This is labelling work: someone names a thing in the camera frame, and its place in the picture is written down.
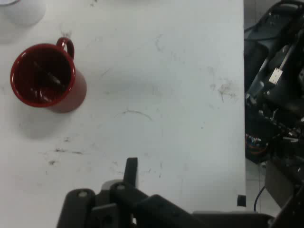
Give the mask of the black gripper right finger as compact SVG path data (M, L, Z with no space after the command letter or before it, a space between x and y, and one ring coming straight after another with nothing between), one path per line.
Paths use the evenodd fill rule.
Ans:
M256 212L195 212L209 228L302 228L304 189L297 189L276 217Z

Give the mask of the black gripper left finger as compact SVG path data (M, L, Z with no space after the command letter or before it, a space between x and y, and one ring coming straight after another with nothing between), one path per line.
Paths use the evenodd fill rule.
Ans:
M58 228L198 228L193 215L159 195L148 196L135 186L137 158L128 158L123 179L98 194L90 189L70 191Z

